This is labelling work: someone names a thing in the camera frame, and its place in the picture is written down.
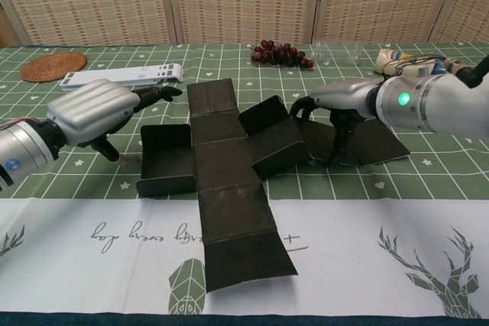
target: green indicator light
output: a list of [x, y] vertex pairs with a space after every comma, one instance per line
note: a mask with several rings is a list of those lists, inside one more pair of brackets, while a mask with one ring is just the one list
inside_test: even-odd
[[401, 93], [401, 94], [399, 95], [399, 98], [397, 99], [397, 101], [399, 101], [399, 104], [400, 104], [401, 106], [405, 106], [405, 105], [407, 105], [408, 103], [410, 103], [410, 99], [411, 99], [410, 94], [409, 94], [409, 93], [405, 93], [405, 92], [404, 92], [404, 93]]

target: table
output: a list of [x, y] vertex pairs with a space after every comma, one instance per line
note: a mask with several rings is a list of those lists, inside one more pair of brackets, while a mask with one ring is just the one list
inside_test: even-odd
[[[181, 63], [185, 69], [184, 84], [171, 83], [185, 91], [187, 83], [232, 78], [238, 107], [241, 111], [272, 95], [279, 95], [289, 108], [311, 88], [346, 78], [378, 78], [371, 70], [380, 48], [399, 48], [407, 53], [441, 53], [455, 56], [474, 65], [489, 54], [488, 43], [450, 44], [377, 44], [366, 45], [358, 66], [337, 67], [320, 63], [312, 70], [256, 68], [249, 63], [251, 45], [176, 45], [144, 47], [19, 47], [0, 50], [0, 118], [1, 123], [12, 118], [31, 116], [44, 118], [47, 104], [63, 93], [57, 83], [32, 84], [20, 80], [18, 72], [28, 61], [50, 53], [75, 50], [88, 57], [86, 69], [108, 69], [125, 66], [144, 66], [158, 63]], [[298, 46], [309, 53], [308, 45]], [[313, 119], [329, 122], [326, 110], [316, 110]], [[135, 115], [117, 134], [109, 139], [119, 151], [141, 155], [139, 129], [146, 124], [182, 124], [189, 120], [186, 93], [174, 103], [159, 102]], [[372, 200], [372, 199], [489, 199], [489, 140], [470, 139], [438, 134], [421, 134], [394, 128], [393, 132], [412, 152], [402, 160], [362, 168], [330, 167], [320, 164], [301, 164], [265, 182], [271, 200]], [[0, 199], [137, 199], [135, 183], [138, 166], [116, 166], [89, 148], [63, 148], [60, 158], [17, 186], [0, 192]], [[195, 200], [195, 194], [172, 195], [170, 200]], [[19, 314], [7, 314], [8, 320]], [[23, 315], [22, 320], [46, 324], [71, 322], [73, 316], [58, 317]], [[102, 322], [86, 316], [79, 322]], [[134, 321], [132, 316], [106, 315], [105, 321]], [[142, 316], [155, 322], [151, 316]], [[178, 318], [167, 318], [173, 323]], [[205, 316], [196, 322], [211, 322]], [[235, 318], [220, 321], [239, 322]], [[403, 318], [367, 318], [371, 322], [400, 324], [439, 322], [438, 318], [409, 320]], [[268, 322], [364, 322], [363, 318], [266, 318]], [[459, 320], [445, 321], [457, 324]]]

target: clear plastic container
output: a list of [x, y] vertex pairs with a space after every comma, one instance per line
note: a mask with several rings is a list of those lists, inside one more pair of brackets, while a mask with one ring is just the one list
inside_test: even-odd
[[361, 45], [354, 41], [314, 40], [311, 57], [317, 63], [357, 65], [360, 61]]

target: white remote control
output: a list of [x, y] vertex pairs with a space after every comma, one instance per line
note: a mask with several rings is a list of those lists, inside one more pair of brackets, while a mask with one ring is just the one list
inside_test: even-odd
[[164, 64], [71, 72], [60, 82], [60, 87], [64, 92], [69, 92], [102, 78], [127, 87], [154, 86], [163, 79], [176, 79], [183, 82], [183, 68], [180, 64]]

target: round coaster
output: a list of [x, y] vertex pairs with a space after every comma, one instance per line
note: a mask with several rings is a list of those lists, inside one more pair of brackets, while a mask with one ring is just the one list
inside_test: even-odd
[[21, 78], [29, 82], [52, 82], [64, 78], [67, 73], [77, 72], [86, 64], [82, 53], [55, 53], [31, 61], [21, 70]]

